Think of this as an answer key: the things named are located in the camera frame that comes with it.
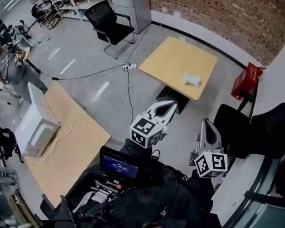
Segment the white game controller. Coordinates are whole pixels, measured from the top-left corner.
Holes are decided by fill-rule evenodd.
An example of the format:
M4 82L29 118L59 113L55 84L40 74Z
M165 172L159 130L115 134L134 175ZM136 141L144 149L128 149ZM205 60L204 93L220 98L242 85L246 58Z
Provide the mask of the white game controller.
M184 74L184 85L191 84L196 87L200 86L200 77L199 76L193 76L192 74L185 73Z

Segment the black and white marker cube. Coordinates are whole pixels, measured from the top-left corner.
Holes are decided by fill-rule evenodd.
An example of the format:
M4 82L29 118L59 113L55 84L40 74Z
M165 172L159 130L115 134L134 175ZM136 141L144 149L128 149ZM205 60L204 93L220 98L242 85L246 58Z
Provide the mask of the black and white marker cube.
M227 171L227 155L203 152L194 160L199 177L212 178Z
M163 127L138 115L130 126L130 139L147 149L162 139Z

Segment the gray cabinet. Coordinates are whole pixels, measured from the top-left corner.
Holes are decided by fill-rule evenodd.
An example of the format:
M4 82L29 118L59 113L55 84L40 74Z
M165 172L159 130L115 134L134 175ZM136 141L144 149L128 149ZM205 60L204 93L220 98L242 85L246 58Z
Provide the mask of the gray cabinet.
M128 15L135 33L140 33L151 23L149 0L111 0L115 13ZM129 25L125 18L118 17L118 23Z

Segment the display screen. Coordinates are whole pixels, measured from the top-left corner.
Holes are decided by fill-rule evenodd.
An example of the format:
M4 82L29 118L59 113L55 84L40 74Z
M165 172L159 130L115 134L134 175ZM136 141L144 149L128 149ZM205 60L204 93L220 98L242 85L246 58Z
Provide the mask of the display screen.
M113 158L110 158L108 156L103 156L103 164L102 167L105 170L108 171L113 171L116 172L118 174L127 176L127 177L131 177L131 178L135 178L137 171L138 171L138 167L129 165L127 163L124 163L122 161L117 161Z

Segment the brick wall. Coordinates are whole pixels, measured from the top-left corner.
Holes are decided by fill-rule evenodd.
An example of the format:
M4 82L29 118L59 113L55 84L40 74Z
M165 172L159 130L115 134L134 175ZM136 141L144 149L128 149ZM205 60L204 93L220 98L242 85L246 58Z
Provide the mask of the brick wall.
M285 44L285 0L150 0L151 9L199 24L233 42L264 66Z

